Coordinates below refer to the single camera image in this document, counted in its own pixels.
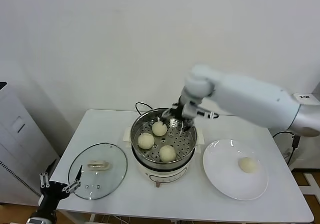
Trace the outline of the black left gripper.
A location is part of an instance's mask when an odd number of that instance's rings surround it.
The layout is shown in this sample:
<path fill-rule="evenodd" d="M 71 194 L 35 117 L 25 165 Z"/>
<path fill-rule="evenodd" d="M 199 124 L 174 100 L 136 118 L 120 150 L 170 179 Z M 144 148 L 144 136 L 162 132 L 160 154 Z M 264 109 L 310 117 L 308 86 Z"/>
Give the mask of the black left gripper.
<path fill-rule="evenodd" d="M 57 181 L 49 181 L 49 174 L 52 172 L 56 159 L 46 168 L 45 172 L 40 173 L 40 189 L 41 193 L 44 197 L 52 197 L 56 199 L 65 199 L 69 197 L 69 193 L 77 190 L 81 185 L 81 174 L 82 174 L 82 165 L 80 166 L 75 180 L 67 185 L 66 183 L 57 182 Z"/>

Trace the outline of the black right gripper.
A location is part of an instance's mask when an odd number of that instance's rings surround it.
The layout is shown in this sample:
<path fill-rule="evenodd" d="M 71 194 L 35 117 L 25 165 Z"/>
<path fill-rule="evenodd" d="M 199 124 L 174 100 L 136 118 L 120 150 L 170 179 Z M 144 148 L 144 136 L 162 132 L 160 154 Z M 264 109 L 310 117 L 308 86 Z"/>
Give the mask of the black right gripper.
<path fill-rule="evenodd" d="M 171 108 L 166 109 L 163 111 L 160 117 L 158 117 L 158 120 L 161 122 L 167 122 L 171 118 L 178 119 L 180 121 L 183 121 L 183 131 L 188 131 L 189 129 L 194 127 L 194 119 L 184 119 L 182 117 L 182 111 L 183 111 L 184 105 L 178 101 L 176 103 L 173 103 Z"/>

